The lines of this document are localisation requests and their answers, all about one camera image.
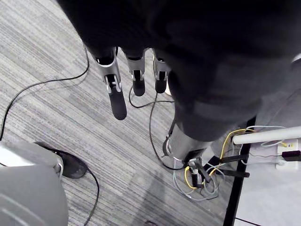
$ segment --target gray surface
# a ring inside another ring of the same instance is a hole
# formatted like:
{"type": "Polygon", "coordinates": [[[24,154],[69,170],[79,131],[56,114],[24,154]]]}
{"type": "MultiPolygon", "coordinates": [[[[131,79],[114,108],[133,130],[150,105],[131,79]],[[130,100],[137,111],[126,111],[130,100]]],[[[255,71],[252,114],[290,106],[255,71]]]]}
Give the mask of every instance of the gray surface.
{"type": "MultiPolygon", "coordinates": [[[[0,1],[0,116],[17,91],[34,82],[72,77],[84,71],[82,43],[53,0],[0,1]]],[[[124,94],[131,85],[123,53],[119,68],[124,94]]],[[[146,52],[146,93],[134,103],[155,96],[152,53],[146,52]]],[[[159,95],[160,99],[168,98],[159,95]]],[[[217,199],[190,202],[172,185],[148,138],[150,107],[133,109],[116,120],[95,62],[76,81],[52,83],[22,94],[7,119],[4,140],[45,141],[84,159],[99,179],[101,194],[90,225],[221,225],[231,178],[217,199]]],[[[155,146],[160,149],[173,117],[172,104],[158,104],[153,116],[155,146]]],[[[219,153],[220,144],[215,145],[219,153]]],[[[83,225],[93,207],[96,185],[90,175],[63,179],[69,224],[83,225]]]]}
{"type": "Polygon", "coordinates": [[[3,167],[0,181],[5,181],[0,186],[1,225],[67,225],[66,194],[52,167],[3,167]]]}

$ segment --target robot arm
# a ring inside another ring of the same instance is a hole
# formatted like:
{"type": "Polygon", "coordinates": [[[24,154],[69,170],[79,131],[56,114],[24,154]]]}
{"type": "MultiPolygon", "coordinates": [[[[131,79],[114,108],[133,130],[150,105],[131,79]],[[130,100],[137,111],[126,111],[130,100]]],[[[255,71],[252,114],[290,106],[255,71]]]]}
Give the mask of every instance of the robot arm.
{"type": "MultiPolygon", "coordinates": [[[[115,47],[126,54],[137,96],[145,92],[144,50],[153,48],[155,89],[164,92],[168,79],[175,100],[173,136],[182,133],[176,136],[190,137],[200,147],[254,117],[261,97],[284,83],[292,58],[300,53],[300,3],[58,3],[99,64],[115,117],[127,114],[115,47]],[[109,61],[100,64],[102,58],[109,61]]],[[[169,144],[176,140],[171,137],[169,144]]],[[[187,146],[174,153],[184,161],[194,150],[187,146]]]]}

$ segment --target black cable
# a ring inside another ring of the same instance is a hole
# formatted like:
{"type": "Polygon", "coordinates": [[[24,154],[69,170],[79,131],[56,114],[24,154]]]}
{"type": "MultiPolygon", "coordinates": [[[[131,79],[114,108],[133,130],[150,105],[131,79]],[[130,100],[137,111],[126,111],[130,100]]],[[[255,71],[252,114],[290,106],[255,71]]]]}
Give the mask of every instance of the black cable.
{"type": "Polygon", "coordinates": [[[141,106],[136,106],[132,103],[132,100],[131,100],[131,93],[132,93],[132,90],[133,90],[133,86],[131,87],[129,93],[128,93],[128,100],[131,104],[131,106],[133,106],[134,108],[143,108],[143,107],[146,107],[148,105],[151,105],[153,103],[160,103],[160,102],[165,102],[165,103],[174,103],[174,101],[169,101],[169,100],[159,100],[159,101],[154,101],[154,102],[150,102],[150,103],[147,103],[147,104],[144,104],[144,105],[141,105],[141,106]]]}
{"type": "Polygon", "coordinates": [[[174,101],[169,101],[169,100],[159,100],[159,101],[157,101],[158,93],[156,93],[156,97],[155,97],[155,100],[154,100],[153,102],[150,102],[150,103],[147,103],[147,104],[144,104],[144,105],[141,105],[141,106],[136,106],[136,105],[134,105],[134,104],[132,103],[132,100],[131,100],[131,93],[132,93],[132,90],[133,90],[133,86],[130,88],[130,91],[128,92],[128,100],[129,100],[131,106],[133,106],[134,108],[143,108],[143,107],[146,107],[146,106],[148,106],[148,105],[153,104],[153,106],[152,106],[152,108],[151,108],[151,111],[150,111],[149,136],[150,136],[150,143],[151,143],[151,146],[152,146],[152,148],[153,148],[153,150],[154,150],[154,152],[155,152],[155,155],[156,155],[156,157],[158,158],[158,160],[162,163],[162,165],[163,165],[164,167],[166,167],[166,168],[169,169],[169,170],[183,170],[183,169],[185,169],[185,165],[182,166],[181,168],[178,168],[178,169],[174,169],[174,168],[171,168],[171,167],[165,165],[165,163],[161,160],[160,156],[159,156],[158,153],[157,153],[157,150],[156,150],[156,148],[155,148],[155,146],[154,146],[154,143],[153,143],[153,141],[152,141],[152,136],[151,136],[151,118],[152,118],[152,113],[153,113],[154,108],[155,108],[155,104],[156,104],[156,103],[160,103],[160,102],[174,103],[174,101]]]}
{"type": "Polygon", "coordinates": [[[97,203],[98,203],[98,197],[99,197],[99,193],[100,193],[100,188],[99,188],[99,183],[98,183],[98,180],[97,178],[95,177],[94,173],[92,173],[92,171],[89,169],[89,167],[87,166],[87,170],[89,171],[89,173],[92,175],[92,177],[94,178],[95,180],[95,183],[97,185],[97,195],[96,195],[96,199],[95,199],[95,203],[94,203],[94,206],[89,214],[89,217],[86,219],[86,222],[84,223],[84,226],[86,226],[88,224],[88,222],[90,221],[92,215],[94,214],[94,211],[96,209],[96,206],[97,206],[97,203]]]}
{"type": "Polygon", "coordinates": [[[244,222],[246,222],[246,223],[249,223],[249,224],[251,224],[251,225],[255,225],[255,226],[261,226],[261,225],[258,225],[258,224],[252,223],[252,222],[250,222],[250,221],[247,221],[247,220],[240,219],[240,218],[235,218],[235,219],[237,219],[237,220],[241,220],[241,221],[244,221],[244,222]]]}
{"type": "Polygon", "coordinates": [[[49,83],[49,82],[53,82],[53,81],[67,81],[67,80],[73,80],[73,79],[78,79],[80,78],[81,76],[83,76],[89,69],[90,67],[90,61],[89,61],[89,57],[88,57],[88,53],[87,53],[87,49],[86,49],[86,46],[84,45],[84,50],[85,50],[85,54],[86,54],[86,59],[87,59],[87,68],[85,69],[85,71],[78,75],[78,76],[75,76],[75,77],[72,77],[72,78],[65,78],[65,79],[52,79],[52,80],[48,80],[48,81],[40,81],[40,82],[37,82],[37,83],[34,83],[30,86],[27,86],[25,87],[24,89],[22,89],[21,91],[19,91],[15,96],[14,98],[10,101],[10,103],[8,104],[5,112],[4,112],[4,115],[3,115],[3,119],[2,119],[2,125],[1,125],[1,129],[0,129],[0,141],[2,140],[3,138],[3,134],[4,134],[4,127],[5,127],[5,122],[6,122],[6,117],[8,115],[8,112],[10,110],[10,108],[13,106],[13,103],[14,101],[17,99],[17,97],[23,93],[25,90],[31,88],[31,87],[34,87],[34,86],[37,86],[37,85],[41,85],[41,84],[45,84],[45,83],[49,83]]]}
{"type": "MultiPolygon", "coordinates": [[[[3,119],[2,119],[2,125],[1,125],[1,130],[0,130],[0,141],[2,140],[3,138],[3,134],[4,134],[4,127],[5,127],[5,122],[6,122],[6,118],[7,118],[7,115],[8,115],[8,112],[10,110],[10,108],[12,107],[14,101],[17,99],[17,97],[23,93],[24,91],[26,91],[27,89],[31,88],[31,87],[34,87],[34,86],[37,86],[37,85],[41,85],[41,84],[45,84],[45,83],[49,83],[49,82],[53,82],[53,81],[68,81],[68,80],[73,80],[73,79],[78,79],[80,78],[81,76],[83,76],[84,74],[87,73],[87,71],[89,70],[89,67],[90,67],[90,61],[89,61],[89,57],[88,57],[88,52],[87,52],[87,48],[86,46],[84,45],[84,50],[85,50],[85,54],[86,54],[86,60],[87,60],[87,67],[85,69],[85,71],[78,75],[78,76],[75,76],[75,77],[71,77],[71,78],[65,78],[65,79],[52,79],[52,80],[48,80],[48,81],[41,81],[41,82],[37,82],[37,83],[34,83],[30,86],[27,86],[25,87],[24,89],[22,89],[21,91],[19,91],[15,96],[14,98],[10,101],[10,103],[8,104],[5,112],[4,112],[4,115],[3,115],[3,119]]],[[[87,170],[89,171],[89,173],[92,175],[92,177],[94,178],[95,182],[96,182],[96,185],[97,185],[97,195],[96,195],[96,200],[95,200],[95,203],[94,203],[94,206],[89,214],[89,217],[87,218],[86,222],[85,222],[85,226],[87,225],[87,223],[90,221],[92,215],[94,214],[94,211],[96,209],[96,206],[97,206],[97,203],[98,203],[98,198],[99,198],[99,193],[100,193],[100,188],[99,188],[99,183],[98,183],[98,180],[97,178],[95,177],[95,175],[93,174],[93,172],[89,169],[89,167],[87,166],[87,170]]]]}
{"type": "Polygon", "coordinates": [[[154,150],[154,152],[155,152],[155,155],[156,155],[157,159],[162,163],[162,165],[163,165],[164,167],[166,167],[166,168],[169,169],[169,170],[183,170],[183,169],[185,169],[186,165],[183,165],[181,168],[176,168],[176,169],[171,168],[171,167],[165,165],[165,163],[161,160],[160,156],[158,155],[157,150],[156,150],[156,148],[155,148],[155,146],[154,146],[154,143],[153,143],[153,141],[152,141],[152,137],[151,137],[151,118],[152,118],[152,113],[153,113],[154,108],[155,108],[155,104],[157,103],[157,98],[158,98],[158,93],[156,93],[156,97],[155,97],[154,102],[152,102],[153,105],[152,105],[151,111],[150,111],[149,135],[150,135],[150,143],[151,143],[151,146],[152,146],[152,148],[153,148],[153,150],[154,150]]]}

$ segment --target white cable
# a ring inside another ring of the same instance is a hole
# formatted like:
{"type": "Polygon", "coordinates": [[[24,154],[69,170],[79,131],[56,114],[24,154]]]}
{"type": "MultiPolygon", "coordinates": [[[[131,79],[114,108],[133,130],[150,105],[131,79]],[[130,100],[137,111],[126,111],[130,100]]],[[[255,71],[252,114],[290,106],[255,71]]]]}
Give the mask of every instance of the white cable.
{"type": "MultiPolygon", "coordinates": [[[[249,128],[286,128],[284,126],[248,126],[246,129],[249,129],[249,128]]],[[[284,140],[280,140],[276,143],[273,143],[273,144],[270,144],[270,145],[266,145],[267,143],[271,142],[271,141],[267,141],[267,142],[264,142],[264,143],[261,143],[260,146],[262,147],[272,147],[272,146],[275,146],[275,145],[278,145],[280,143],[282,143],[284,140]]]]}
{"type": "Polygon", "coordinates": [[[271,141],[267,141],[267,142],[263,142],[260,144],[261,147],[272,147],[272,146],[275,146],[275,145],[278,145],[278,144],[281,144],[283,143],[285,140],[280,140],[276,143],[273,143],[273,144],[270,144],[270,145],[266,145],[267,143],[271,142],[271,141]]]}
{"type": "Polygon", "coordinates": [[[243,160],[241,160],[241,163],[246,165],[246,166],[255,165],[255,164],[278,164],[278,165],[284,165],[285,164],[282,161],[259,161],[259,162],[245,163],[243,160]]]}
{"type": "Polygon", "coordinates": [[[250,129],[250,128],[286,128],[284,126],[248,126],[246,129],[250,129]]]}

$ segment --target floor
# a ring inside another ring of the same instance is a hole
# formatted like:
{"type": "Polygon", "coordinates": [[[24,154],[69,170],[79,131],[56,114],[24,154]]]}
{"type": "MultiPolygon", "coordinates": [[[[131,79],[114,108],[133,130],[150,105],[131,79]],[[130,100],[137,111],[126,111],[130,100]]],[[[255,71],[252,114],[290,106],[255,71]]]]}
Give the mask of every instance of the floor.
{"type": "MultiPolygon", "coordinates": [[[[85,70],[82,42],[54,0],[0,1],[0,117],[22,88],[85,70]]],[[[232,178],[220,185],[218,198],[191,202],[173,186],[148,137],[150,107],[134,109],[126,101],[123,121],[112,113],[105,85],[92,57],[88,73],[74,81],[32,88],[18,98],[8,115],[4,141],[44,141],[82,158],[99,179],[101,193],[89,225],[159,226],[222,225],[232,178]]],[[[125,57],[118,56],[125,96],[131,86],[125,57]]],[[[152,53],[146,53],[146,94],[133,97],[141,105],[154,99],[152,53]]],[[[170,99],[159,95],[159,99],[170,99]]],[[[173,119],[172,104],[158,104],[153,139],[158,150],[173,119]]],[[[214,145],[219,154],[221,142],[214,145]]],[[[93,207],[96,185],[90,175],[63,179],[69,225],[81,226],[93,207]]],[[[182,179],[180,185],[186,188],[182,179]]]]}

